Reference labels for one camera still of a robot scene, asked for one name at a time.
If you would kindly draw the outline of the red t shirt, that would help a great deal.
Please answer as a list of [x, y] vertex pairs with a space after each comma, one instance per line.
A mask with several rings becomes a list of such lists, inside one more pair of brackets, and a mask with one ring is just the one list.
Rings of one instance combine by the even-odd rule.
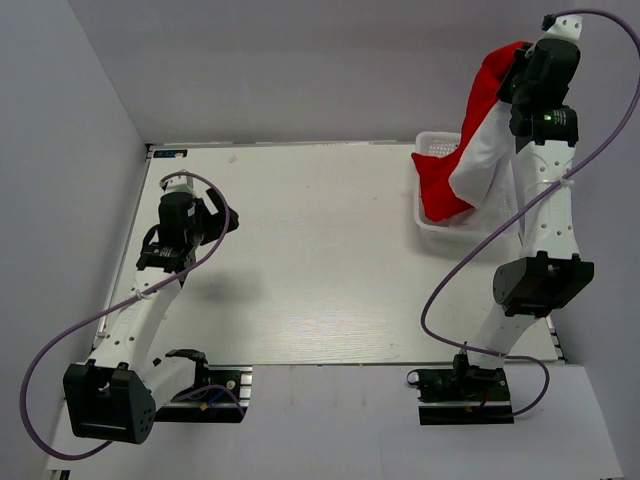
[[500, 101], [497, 97], [500, 84], [512, 63], [516, 49], [525, 43], [517, 41], [500, 47], [490, 52], [482, 61], [468, 95], [458, 146], [452, 153], [443, 157], [417, 152], [411, 155], [419, 178], [423, 211], [428, 220], [448, 221], [460, 214], [476, 210], [455, 196], [449, 185], [449, 177], [460, 160], [463, 148], [469, 143], [481, 121]]

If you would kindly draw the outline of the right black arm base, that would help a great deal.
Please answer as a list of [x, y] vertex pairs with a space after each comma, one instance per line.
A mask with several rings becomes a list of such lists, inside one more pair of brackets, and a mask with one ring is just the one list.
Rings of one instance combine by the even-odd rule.
[[503, 369], [494, 379], [462, 378], [453, 368], [414, 369], [407, 384], [418, 392], [422, 426], [505, 425], [514, 423]]

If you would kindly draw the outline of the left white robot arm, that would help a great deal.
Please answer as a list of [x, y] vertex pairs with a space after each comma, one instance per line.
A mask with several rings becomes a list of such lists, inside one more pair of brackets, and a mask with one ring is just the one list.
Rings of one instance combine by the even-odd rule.
[[82, 364], [70, 365], [63, 387], [75, 436], [141, 444], [156, 413], [174, 398], [205, 396], [211, 387], [204, 353], [149, 354], [172, 302], [196, 263], [196, 250], [238, 228], [237, 213], [214, 188], [199, 198], [189, 187], [162, 195], [159, 222], [142, 241], [131, 288], [105, 339]]

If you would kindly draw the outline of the white t shirt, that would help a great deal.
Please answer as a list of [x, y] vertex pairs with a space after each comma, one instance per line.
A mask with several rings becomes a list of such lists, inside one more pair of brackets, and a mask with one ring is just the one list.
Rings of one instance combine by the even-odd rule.
[[485, 213], [496, 208], [504, 189], [507, 161], [514, 146], [509, 120], [510, 106], [498, 101], [463, 148], [449, 177], [455, 196]]

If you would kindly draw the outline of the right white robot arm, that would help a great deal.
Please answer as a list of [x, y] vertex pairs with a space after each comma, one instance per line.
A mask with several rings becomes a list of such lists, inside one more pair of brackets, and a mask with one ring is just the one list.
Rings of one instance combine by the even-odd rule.
[[494, 306], [451, 374], [463, 398], [484, 391], [522, 334], [594, 277], [574, 237], [565, 177], [576, 153], [578, 119], [564, 100], [579, 60], [578, 46], [567, 40], [508, 45], [485, 58], [469, 94], [451, 189], [478, 207], [512, 163], [521, 174], [525, 227], [518, 259], [497, 268]]

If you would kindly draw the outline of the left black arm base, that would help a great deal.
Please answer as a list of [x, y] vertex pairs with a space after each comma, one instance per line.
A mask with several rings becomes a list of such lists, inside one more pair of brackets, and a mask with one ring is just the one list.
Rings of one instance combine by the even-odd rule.
[[252, 390], [252, 366], [208, 366], [200, 383], [174, 394], [178, 400], [160, 408], [161, 423], [238, 424], [247, 412]]

